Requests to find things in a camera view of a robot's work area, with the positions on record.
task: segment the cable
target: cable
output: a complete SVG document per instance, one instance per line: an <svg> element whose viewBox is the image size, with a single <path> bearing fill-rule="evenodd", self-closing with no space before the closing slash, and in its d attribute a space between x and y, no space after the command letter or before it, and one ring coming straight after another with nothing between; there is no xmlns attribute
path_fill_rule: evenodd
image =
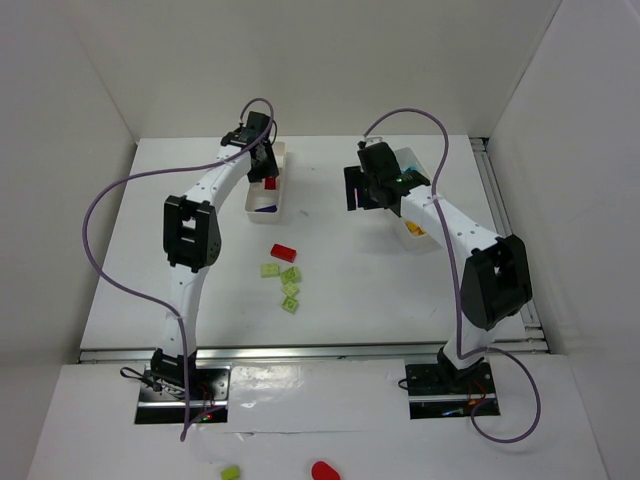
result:
<svg viewBox="0 0 640 480"><path fill-rule="evenodd" d="M276 143L276 138L278 138L278 122L273 121L273 140L270 140L271 146Z"/></svg>
<svg viewBox="0 0 640 480"><path fill-rule="evenodd" d="M168 395L171 395L176 400L184 400L184 392L182 390L171 388L169 385L165 385L163 383L161 383L160 386L162 387L163 392L166 392Z"/></svg>
<svg viewBox="0 0 640 480"><path fill-rule="evenodd" d="M87 255L87 258L89 259L89 263L91 263L91 266L94 268L94 270L96 272L98 272L98 275L100 275L104 280L106 280L109 284L113 285L114 287L122 290L125 293L128 293L130 295L133 295L134 297L138 297L138 298L142 298L144 300L148 300L150 302L153 303L157 303L158 305L166 308L167 310L169 310L169 312L171 312L171 314L175 317L176 321L178 322L178 328L180 329L180 337L182 340L182 351L184 352L184 371L183 371L183 375L184 375L184 390L185 390L185 408L184 408L184 422L183 422L183 429L182 429L182 433L180 434L180 441L184 442L185 439L187 438L187 430L189 430L189 427L195 422L195 419L198 418L200 415L196 416L194 419L189 420L189 413L190 413L190 402L191 402L191 395L190 395L190 385L189 385L189 369L188 369L188 361L187 361L187 335L185 332L185 328L184 328L184 321L182 319L182 315L180 314L180 312L170 303L161 300L159 298L156 298L152 295L148 295L146 293L143 292L139 292L137 290L134 290L132 288L129 288L125 285L123 285L122 283L114 280L112 277L110 277L109 275L107 275L104 270L102 269L102 267L98 264L98 262L96 261L95 257L93 256L93 253L91 251L91 247L89 245L89 235L88 235L88 230L89 230L89 220L91 219L91 215L93 214L93 211L95 210L96 206L98 205L98 203L100 202L100 200L102 200L102 198L109 193L111 190L113 190L114 188L118 187L119 185L125 184L127 182L129 182L130 180L135 180L138 178L145 178L145 177L151 177L154 175L163 175L165 173L182 173L182 172L195 172L198 170L208 170L210 168L214 168L214 167L219 167L220 165L223 165L225 163L231 162L232 160L235 160L236 158L244 155L245 153L251 151L251 149L255 148L260 142L262 142L262 140L264 140L264 138L267 136L267 133L271 131L271 127L273 125L273 106L271 105L271 103L269 102L269 100L265 99L265 98L254 98L253 100L251 100L250 102L248 102L244 108L242 109L242 113L240 114L240 119L242 121L242 118L244 117L245 112L247 111L247 109L253 105L256 102L262 102L264 103L268 109L269 109L269 122L267 123L267 127L265 128L264 132L262 132L258 138L256 138L253 143L251 143L250 145L247 145L245 148L243 148L242 150L240 150L237 153L234 153L233 155L231 155L229 158L226 158L225 160L221 160L218 162L213 162L213 163L208 163L206 165L199 165L199 166L195 166L195 167L177 167L177 168L164 168L164 169L160 169L160 170L151 170L148 172L141 172L141 173L136 173L134 175L130 175L128 177L122 178L120 180L116 180L115 182L107 185L98 195L96 195L96 198L93 199L93 201L91 202L91 204L89 205L89 208L87 209L87 213L84 216L84 220L82 222L82 245L84 246L84 252ZM216 409L210 409L208 412L212 412L215 411Z"/></svg>
<svg viewBox="0 0 640 480"><path fill-rule="evenodd" d="M524 364L518 360L515 356L513 356L512 354L510 354L509 352L506 352L504 350L501 350L499 348L496 347L482 347L482 348L476 348L474 350L471 350L467 353L462 353L462 300L460 298L460 281L458 278L458 269L456 267L456 258L455 258L455 253L453 250L453 242L451 241L451 233L449 232L449 227L447 225L447 219L444 216L444 212L442 211L442 207L440 206L440 202L438 200L438 196L436 195L436 189L437 189L437 185L438 185L438 180L440 179L440 174L442 173L442 169L444 168L444 164L447 161L447 156L449 155L449 134L447 133L447 129L445 128L445 126L442 124L442 122L440 120L438 120L435 116L431 115L429 112L425 112L424 110L420 110L418 108L398 108L396 110L392 110L388 113L385 113L384 115L382 115L378 120L376 120L375 122L373 122L373 124L367 129L367 131L364 133L364 137L368 137L368 135L371 133L371 131L377 127L383 120L386 120L387 118L396 115L398 113L417 113L418 115L422 115L423 117L427 117L428 119L430 119L431 121L433 121L438 128L440 128L440 131L442 132L442 136L444 137L444 150L442 152L442 159L440 160L440 163L438 164L438 168L436 169L436 173L433 177L433 180L431 182L431 196L433 197L433 204L436 208L436 212L438 213L438 219L440 220L440 224L442 225L442 232L444 233L444 241L445 244L447 246L447 254L449 256L449 266L451 267L451 277L453 280L453 293L454 293L454 299L455 299L455 304L456 304L456 355L458 356L458 358L460 360L465 360L469 357L471 357L472 355L476 355L479 353L486 353L486 352L496 352L496 353L501 353L502 355L505 355L506 357L510 358L511 360L513 360L521 369L522 371L524 371L525 375L527 376L527 378L529 379L529 382L531 382L531 387L533 388L533 394L536 397L536 416L535 419L533 420L533 423L531 424L531 426L529 427L529 429L523 433L522 435L518 435L517 437L514 438L507 438L507 439L500 439L500 438L496 438L496 437L492 437L491 435L485 433L476 423L476 419L475 419L475 413L478 410L478 408L480 406L482 406L484 403L486 403L487 400L485 400L484 402L478 403L473 410L471 410L471 423L473 424L473 426L475 427L475 429L478 431L478 433L480 435L482 435L483 437L496 442L496 443L516 443L519 442L521 440L524 440L525 438L527 438L529 435L531 435L531 433L533 433L533 431L536 429L536 427L538 426L538 423L540 422L540 415L541 415L541 403L540 403L540 392L538 391L538 386L536 385L535 380L533 379L533 377L531 376L531 373L529 372L529 370L527 369L527 367L524 366Z"/></svg>
<svg viewBox="0 0 640 480"><path fill-rule="evenodd" d="M475 378L473 379L473 383L475 383L475 385L480 389L482 397L471 398L471 384L469 384L469 402L467 403L467 408L476 405L478 402L483 402L484 399L487 398L487 390L482 386L482 384Z"/></svg>
<svg viewBox="0 0 640 480"><path fill-rule="evenodd" d="M202 409L200 410L200 413L204 412L204 409L207 407L207 397L208 397L208 393L205 390L205 388L202 386L202 383L198 384L198 388L202 391Z"/></svg>
<svg viewBox="0 0 640 480"><path fill-rule="evenodd" d="M130 378L132 380L138 380L140 383L144 383L147 387L151 388L154 392L159 392L162 390L162 385L160 385L158 382L156 382L155 380L144 376L142 373L134 370L133 368L129 368L129 367L122 367L120 369L120 375L124 378Z"/></svg>

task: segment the white tray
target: white tray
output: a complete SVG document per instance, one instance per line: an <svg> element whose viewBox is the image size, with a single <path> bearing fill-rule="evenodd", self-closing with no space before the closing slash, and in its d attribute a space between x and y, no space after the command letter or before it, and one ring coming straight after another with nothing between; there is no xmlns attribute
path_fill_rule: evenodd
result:
<svg viewBox="0 0 640 480"><path fill-rule="evenodd" d="M280 175L276 178L276 189L265 190L264 180L260 183L250 183L247 192L247 200L244 203L244 211L253 223L276 223L282 212L282 196L286 184L287 145L284 142L273 144L273 153ZM275 212L256 212L259 208L275 205Z"/></svg>

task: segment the green lego brick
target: green lego brick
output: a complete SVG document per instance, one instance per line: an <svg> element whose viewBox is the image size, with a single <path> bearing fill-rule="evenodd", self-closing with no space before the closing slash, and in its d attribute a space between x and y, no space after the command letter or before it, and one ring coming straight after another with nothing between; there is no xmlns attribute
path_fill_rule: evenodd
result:
<svg viewBox="0 0 640 480"><path fill-rule="evenodd" d="M282 272L280 279L283 285L289 282L298 283L302 280L302 275L300 275L300 269L298 267L291 267Z"/></svg>
<svg viewBox="0 0 640 480"><path fill-rule="evenodd" d="M260 276L262 278L280 276L280 265L277 263L265 263L260 266Z"/></svg>
<svg viewBox="0 0 640 480"><path fill-rule="evenodd" d="M289 282L284 287L282 287L282 291L287 297L293 298L298 294L300 289L295 283Z"/></svg>
<svg viewBox="0 0 640 480"><path fill-rule="evenodd" d="M220 477L222 477L222 480L236 480L240 478L240 469L234 465L233 467L223 470L222 473L220 473Z"/></svg>
<svg viewBox="0 0 640 480"><path fill-rule="evenodd" d="M289 313L295 313L298 309L298 301L295 298L286 297L282 302L282 308Z"/></svg>

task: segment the white wall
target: white wall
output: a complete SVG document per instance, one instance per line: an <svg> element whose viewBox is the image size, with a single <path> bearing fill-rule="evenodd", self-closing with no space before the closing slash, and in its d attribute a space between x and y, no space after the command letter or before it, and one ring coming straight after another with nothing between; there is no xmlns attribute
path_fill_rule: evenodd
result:
<svg viewBox="0 0 640 480"><path fill-rule="evenodd" d="M0 464L25 478L96 285L80 225L133 140L50 0L0 2ZM93 223L103 255L118 198Z"/></svg>
<svg viewBox="0 0 640 480"><path fill-rule="evenodd" d="M613 480L640 468L639 11L564 0L489 144L544 326L570 355Z"/></svg>
<svg viewBox="0 0 640 480"><path fill-rule="evenodd" d="M288 135L360 134L399 106L488 135L559 0L64 3L134 135L175 137L228 131L256 95Z"/></svg>

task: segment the red object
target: red object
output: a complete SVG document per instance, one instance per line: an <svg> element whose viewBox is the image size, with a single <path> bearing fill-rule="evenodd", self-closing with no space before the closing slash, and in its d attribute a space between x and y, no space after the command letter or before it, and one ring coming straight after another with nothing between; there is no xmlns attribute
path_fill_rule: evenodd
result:
<svg viewBox="0 0 640 480"><path fill-rule="evenodd" d="M278 245L277 243L273 245L271 249L271 256L279 258L280 260L284 260L285 262L293 263L296 259L296 252L293 248L285 247L284 245Z"/></svg>
<svg viewBox="0 0 640 480"><path fill-rule="evenodd" d="M340 475L325 462L316 462L311 468L313 480L340 480Z"/></svg>
<svg viewBox="0 0 640 480"><path fill-rule="evenodd" d="M275 190L276 189L276 177L267 177L264 179L264 189L265 190Z"/></svg>

